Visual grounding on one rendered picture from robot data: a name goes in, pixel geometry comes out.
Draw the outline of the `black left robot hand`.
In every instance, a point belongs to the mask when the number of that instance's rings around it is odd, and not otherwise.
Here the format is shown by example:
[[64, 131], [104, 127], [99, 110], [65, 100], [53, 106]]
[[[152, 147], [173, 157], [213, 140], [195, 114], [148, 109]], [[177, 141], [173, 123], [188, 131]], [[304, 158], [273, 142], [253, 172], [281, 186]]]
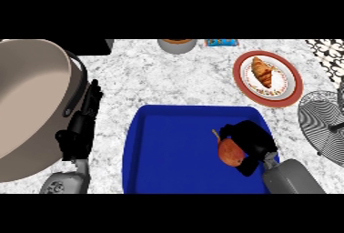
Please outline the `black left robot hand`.
[[68, 128], [59, 130], [55, 134], [64, 161], [89, 158], [93, 147], [98, 110], [102, 96], [101, 86], [95, 79], [87, 88], [83, 107], [73, 115]]

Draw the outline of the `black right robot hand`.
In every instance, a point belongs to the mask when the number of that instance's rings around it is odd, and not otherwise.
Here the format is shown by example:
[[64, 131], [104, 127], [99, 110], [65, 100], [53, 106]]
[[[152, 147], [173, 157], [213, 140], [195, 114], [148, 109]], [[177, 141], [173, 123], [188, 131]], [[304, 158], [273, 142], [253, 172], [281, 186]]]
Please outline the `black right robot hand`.
[[266, 130], [250, 120], [235, 125], [228, 124], [219, 131], [220, 142], [228, 140], [245, 153], [245, 158], [236, 166], [238, 171], [245, 177], [250, 177], [263, 163], [269, 169], [276, 164], [276, 142]]

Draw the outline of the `red-orange pear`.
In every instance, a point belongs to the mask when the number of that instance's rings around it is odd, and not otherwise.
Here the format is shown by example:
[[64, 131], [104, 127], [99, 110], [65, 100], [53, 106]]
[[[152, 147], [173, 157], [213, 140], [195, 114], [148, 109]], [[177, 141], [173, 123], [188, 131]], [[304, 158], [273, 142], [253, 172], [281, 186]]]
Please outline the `red-orange pear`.
[[217, 156], [222, 162], [231, 167], [239, 167], [245, 159], [244, 150], [231, 138], [222, 139], [216, 130], [213, 133], [217, 137]]

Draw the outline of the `blue plastic tray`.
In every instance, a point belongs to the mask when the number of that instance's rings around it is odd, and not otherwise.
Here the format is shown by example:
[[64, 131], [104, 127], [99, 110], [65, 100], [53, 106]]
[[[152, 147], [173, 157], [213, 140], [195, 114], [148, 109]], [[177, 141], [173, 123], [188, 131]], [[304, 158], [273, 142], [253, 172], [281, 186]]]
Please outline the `blue plastic tray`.
[[263, 168], [247, 177], [217, 157], [214, 133], [244, 120], [267, 127], [251, 106], [142, 106], [127, 131], [124, 192], [266, 194]]

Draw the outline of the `red-rimmed white plate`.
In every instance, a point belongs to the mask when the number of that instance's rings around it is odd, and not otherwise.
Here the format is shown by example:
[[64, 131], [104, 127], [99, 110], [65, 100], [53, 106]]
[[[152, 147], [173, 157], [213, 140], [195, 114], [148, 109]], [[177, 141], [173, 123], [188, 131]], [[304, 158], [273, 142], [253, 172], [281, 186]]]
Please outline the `red-rimmed white plate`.
[[291, 62], [266, 51], [244, 53], [232, 75], [245, 96], [269, 107], [291, 106], [303, 94], [303, 80]]

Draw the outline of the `brown croissant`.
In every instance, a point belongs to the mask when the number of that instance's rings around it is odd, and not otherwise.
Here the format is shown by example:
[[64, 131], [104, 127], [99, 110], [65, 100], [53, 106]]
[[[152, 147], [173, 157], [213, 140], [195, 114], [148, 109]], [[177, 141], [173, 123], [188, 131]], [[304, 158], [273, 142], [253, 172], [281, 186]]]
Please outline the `brown croissant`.
[[272, 87], [272, 68], [269, 65], [257, 58], [253, 58], [251, 72], [259, 79], [262, 85], [266, 88]]

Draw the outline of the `dark flat appliance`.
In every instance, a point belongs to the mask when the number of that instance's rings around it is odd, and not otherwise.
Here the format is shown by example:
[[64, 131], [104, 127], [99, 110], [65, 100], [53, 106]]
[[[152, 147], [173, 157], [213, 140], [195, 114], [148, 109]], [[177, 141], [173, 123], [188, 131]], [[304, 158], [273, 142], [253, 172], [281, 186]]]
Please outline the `dark flat appliance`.
[[112, 52], [112, 44], [112, 39], [73, 39], [58, 43], [77, 56], [107, 56]]

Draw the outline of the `blue packet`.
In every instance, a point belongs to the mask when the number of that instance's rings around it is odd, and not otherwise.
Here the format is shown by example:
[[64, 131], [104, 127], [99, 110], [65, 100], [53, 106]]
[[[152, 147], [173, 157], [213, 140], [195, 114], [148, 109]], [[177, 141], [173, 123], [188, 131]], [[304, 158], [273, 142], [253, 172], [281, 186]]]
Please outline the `blue packet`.
[[205, 39], [205, 46], [239, 46], [236, 39]]

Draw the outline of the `grey round container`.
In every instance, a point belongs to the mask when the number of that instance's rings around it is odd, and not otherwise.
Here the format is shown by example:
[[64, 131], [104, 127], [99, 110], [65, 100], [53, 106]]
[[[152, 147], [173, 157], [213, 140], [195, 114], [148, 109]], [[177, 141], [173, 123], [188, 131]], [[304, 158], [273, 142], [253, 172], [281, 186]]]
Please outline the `grey round container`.
[[174, 55], [180, 55], [188, 53], [195, 45], [198, 40], [197, 39], [183, 39], [183, 40], [172, 40], [172, 39], [158, 39], [158, 45], [161, 49]]

